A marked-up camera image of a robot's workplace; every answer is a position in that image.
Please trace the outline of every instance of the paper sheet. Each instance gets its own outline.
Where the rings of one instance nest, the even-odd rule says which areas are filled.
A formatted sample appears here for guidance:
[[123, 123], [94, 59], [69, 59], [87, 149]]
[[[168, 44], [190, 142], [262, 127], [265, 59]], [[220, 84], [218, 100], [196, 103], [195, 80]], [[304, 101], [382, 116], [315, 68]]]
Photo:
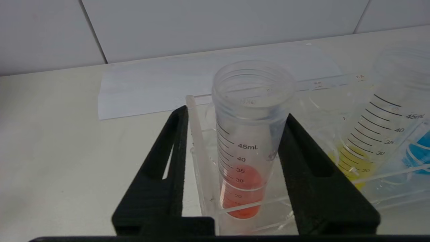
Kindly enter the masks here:
[[320, 49], [296, 43], [118, 63], [104, 73], [98, 117], [104, 120], [173, 110], [185, 104], [186, 95], [210, 94], [212, 79], [221, 67], [250, 59], [275, 62], [297, 81], [341, 74]]

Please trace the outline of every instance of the orange liquid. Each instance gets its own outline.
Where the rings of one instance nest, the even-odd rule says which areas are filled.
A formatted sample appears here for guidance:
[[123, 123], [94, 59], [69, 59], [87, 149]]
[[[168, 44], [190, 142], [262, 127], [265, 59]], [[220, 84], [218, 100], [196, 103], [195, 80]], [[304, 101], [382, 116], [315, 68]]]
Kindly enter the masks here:
[[[221, 186], [223, 208], [233, 208], [263, 200], [264, 188], [261, 175], [252, 166], [238, 164], [227, 172], [228, 181]], [[255, 216], [260, 205], [229, 212], [233, 217], [247, 219]]]

